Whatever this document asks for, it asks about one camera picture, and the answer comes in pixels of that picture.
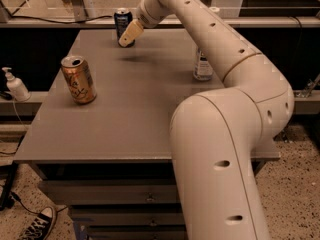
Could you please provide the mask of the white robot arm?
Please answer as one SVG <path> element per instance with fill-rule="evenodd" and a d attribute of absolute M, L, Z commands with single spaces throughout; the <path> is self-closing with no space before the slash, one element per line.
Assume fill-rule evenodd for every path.
<path fill-rule="evenodd" d="M 251 154 L 290 120 L 293 90 L 255 46 L 200 0 L 141 0 L 121 36 L 175 15 L 223 86 L 190 96 L 170 123 L 173 168 L 189 240 L 270 240 Z"/>

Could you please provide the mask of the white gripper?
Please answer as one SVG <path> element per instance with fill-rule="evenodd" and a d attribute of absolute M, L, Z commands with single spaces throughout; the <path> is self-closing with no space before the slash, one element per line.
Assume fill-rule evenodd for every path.
<path fill-rule="evenodd" d="M 172 11 L 159 0 L 141 0 L 136 9 L 137 19 L 129 23 L 118 41 L 119 45 L 130 46 L 144 32 L 143 27 L 154 28 L 171 14 Z"/>

